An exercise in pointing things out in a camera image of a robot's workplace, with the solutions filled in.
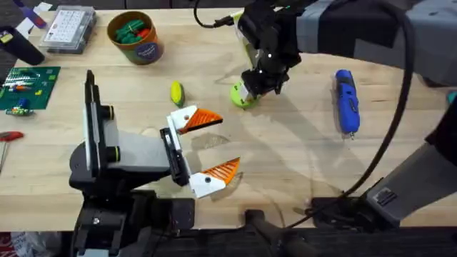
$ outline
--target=black cable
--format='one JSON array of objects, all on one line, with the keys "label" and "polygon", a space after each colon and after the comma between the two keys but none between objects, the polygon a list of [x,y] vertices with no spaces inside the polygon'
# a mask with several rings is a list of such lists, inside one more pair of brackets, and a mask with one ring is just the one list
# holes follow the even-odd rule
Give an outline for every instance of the black cable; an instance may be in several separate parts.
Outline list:
[{"label": "black cable", "polygon": [[200,0],[196,0],[195,1],[195,5],[194,5],[194,18],[195,18],[195,21],[202,27],[204,27],[205,29],[214,29],[214,24],[203,24],[200,19],[199,19],[199,16],[197,15],[197,8],[199,7],[199,3],[200,3]]},{"label": "black cable", "polygon": [[379,150],[376,152],[376,155],[373,157],[373,160],[371,161],[370,165],[366,169],[365,173],[363,173],[362,177],[360,177],[360,179],[352,187],[350,187],[349,190],[342,193],[340,196],[335,198],[332,202],[327,203],[326,205],[323,205],[321,207],[318,207],[314,211],[311,211],[310,214],[306,215],[304,218],[300,219],[299,221],[287,226],[286,229],[293,228],[293,227],[309,220],[317,213],[322,212],[329,206],[332,206],[335,203],[337,203],[338,201],[340,201],[341,199],[351,195],[363,183],[365,183],[367,178],[373,173],[375,167],[378,165],[382,156],[386,152],[388,145],[392,141],[392,138],[395,135],[395,132],[398,128],[398,125],[400,124],[401,117],[406,108],[406,102],[408,101],[408,94],[409,94],[409,89],[411,87],[411,79],[413,77],[413,71],[414,71],[414,59],[415,59],[415,52],[416,52],[414,28],[413,28],[413,25],[411,24],[411,21],[407,17],[407,15],[405,15],[397,7],[395,7],[391,4],[388,4],[386,2],[383,2],[383,1],[377,1],[376,3],[380,6],[380,8],[382,8],[384,11],[386,11],[387,13],[392,15],[397,20],[397,22],[400,24],[400,27],[403,29],[403,35],[405,38],[405,57],[404,57],[405,66],[404,66],[404,72],[403,72],[403,81],[401,83],[401,90],[400,90],[400,96],[398,98],[397,109],[395,110],[395,113],[393,115],[391,125],[389,126],[389,128],[387,130],[387,134],[384,137],[384,140],[383,140],[381,146],[379,147]]},{"label": "black cable", "polygon": [[[207,233],[205,236],[217,236],[217,235],[222,235],[222,234],[226,234],[226,233],[235,233],[235,232],[239,232],[239,231],[242,231],[244,230],[244,227],[240,227],[240,228],[235,228],[235,229],[227,229],[227,230],[222,230],[222,231],[216,231],[216,232],[213,232],[213,233]],[[172,238],[172,239],[180,239],[180,238],[198,238],[200,236],[203,236],[203,235],[189,235],[189,236],[177,236],[177,235],[170,235],[170,234],[164,234],[163,236],[167,237],[167,238]]]},{"label": "black cable", "polygon": [[231,25],[234,24],[233,17],[230,16],[230,15],[225,16],[222,19],[215,20],[213,24],[203,24],[199,19],[199,15],[197,14],[197,8],[199,7],[199,3],[200,3],[200,0],[196,0],[195,1],[194,19],[201,27],[204,27],[205,29],[215,29],[215,28],[218,28],[220,26],[224,26],[224,25],[231,26]]}]

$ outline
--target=printed label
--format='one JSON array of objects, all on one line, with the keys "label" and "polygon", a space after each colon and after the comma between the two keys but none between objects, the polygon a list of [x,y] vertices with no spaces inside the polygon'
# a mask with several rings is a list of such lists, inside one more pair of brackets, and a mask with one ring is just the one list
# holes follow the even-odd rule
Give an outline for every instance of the printed label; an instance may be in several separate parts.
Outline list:
[{"label": "printed label", "polygon": [[159,46],[154,42],[141,44],[135,48],[135,53],[138,57],[148,61],[157,60],[159,55]]}]

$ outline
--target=clear plastic organizer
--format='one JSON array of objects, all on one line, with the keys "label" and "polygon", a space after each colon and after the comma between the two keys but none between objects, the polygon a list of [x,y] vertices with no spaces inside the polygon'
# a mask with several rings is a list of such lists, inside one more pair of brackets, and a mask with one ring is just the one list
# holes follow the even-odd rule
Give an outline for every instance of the clear plastic organizer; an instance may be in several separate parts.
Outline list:
[{"label": "clear plastic organizer", "polygon": [[50,53],[82,54],[96,23],[90,6],[59,6],[39,47]]}]

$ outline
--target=gray robot arm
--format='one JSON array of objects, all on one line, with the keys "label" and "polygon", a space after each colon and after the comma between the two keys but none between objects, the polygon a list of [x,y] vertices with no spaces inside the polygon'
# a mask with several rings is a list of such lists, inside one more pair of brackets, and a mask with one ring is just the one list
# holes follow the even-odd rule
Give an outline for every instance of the gray robot arm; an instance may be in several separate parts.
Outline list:
[{"label": "gray robot arm", "polygon": [[[345,56],[403,68],[401,29],[372,1],[320,0],[296,20],[298,50]],[[415,72],[438,84],[457,85],[457,3],[395,1],[416,34]]]},{"label": "gray robot arm", "polygon": [[[457,3],[394,3],[415,31],[414,71],[437,84],[456,85]],[[276,12],[256,1],[238,22],[238,29],[261,53],[256,65],[242,73],[243,85],[254,98],[272,90],[279,94],[288,70],[300,63],[303,52],[405,68],[406,46],[398,24],[376,0],[303,0]],[[457,191],[457,160],[451,154],[457,152],[452,146],[457,146],[452,132],[457,128],[448,128],[456,110],[453,104],[422,147],[356,201],[343,203],[338,215],[366,231],[393,228],[419,208]]]}]

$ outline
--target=wooden table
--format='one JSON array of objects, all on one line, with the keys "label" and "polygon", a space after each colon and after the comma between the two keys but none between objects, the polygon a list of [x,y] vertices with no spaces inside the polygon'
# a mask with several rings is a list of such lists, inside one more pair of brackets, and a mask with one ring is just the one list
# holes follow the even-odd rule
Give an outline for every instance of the wooden table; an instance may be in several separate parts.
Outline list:
[{"label": "wooden table", "polygon": [[[204,9],[210,22],[235,9]],[[195,228],[240,226],[247,208],[260,208],[278,226],[302,217],[314,196],[335,196],[365,171],[391,122],[402,71],[324,55],[302,56],[289,71],[281,95],[269,94],[254,109],[243,111],[230,101],[229,90],[246,69],[233,28],[202,29],[189,9],[144,11],[165,43],[165,54],[152,65],[136,66],[109,41],[108,22],[121,11],[98,11],[99,21],[82,55],[48,55],[43,66],[61,66],[47,110],[29,118],[1,114],[0,131],[22,131],[9,144],[0,174],[0,231],[72,230],[81,193],[69,186],[69,157],[83,140],[83,84],[91,69],[101,99],[114,105],[118,127],[157,136],[166,115],[176,110],[169,87],[179,80],[187,105],[197,104],[224,117],[217,126],[181,138],[195,171],[240,156],[238,176],[225,190],[196,202]],[[52,12],[44,14],[51,20]],[[43,31],[34,29],[38,44]],[[24,66],[18,61],[16,66]],[[336,129],[332,77],[350,69],[358,87],[361,127],[356,139],[343,140]],[[423,143],[446,107],[443,91],[413,79],[408,110],[396,137],[374,175],[373,185]],[[144,188],[162,197],[192,196],[170,178]],[[404,226],[457,225],[457,197],[450,196],[408,217]],[[312,226],[307,222],[303,226]]]}]

